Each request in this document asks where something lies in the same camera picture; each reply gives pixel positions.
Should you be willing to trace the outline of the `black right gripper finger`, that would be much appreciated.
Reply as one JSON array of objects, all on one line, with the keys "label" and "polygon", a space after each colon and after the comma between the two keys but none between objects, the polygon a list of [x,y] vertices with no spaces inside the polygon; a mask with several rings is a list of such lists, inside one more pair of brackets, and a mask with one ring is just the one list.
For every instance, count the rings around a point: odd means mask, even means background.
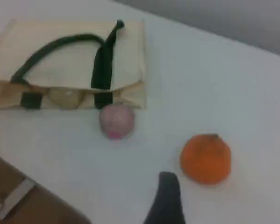
[{"label": "black right gripper finger", "polygon": [[175,173],[160,172],[158,189],[144,223],[186,223],[182,208],[180,184]]}]

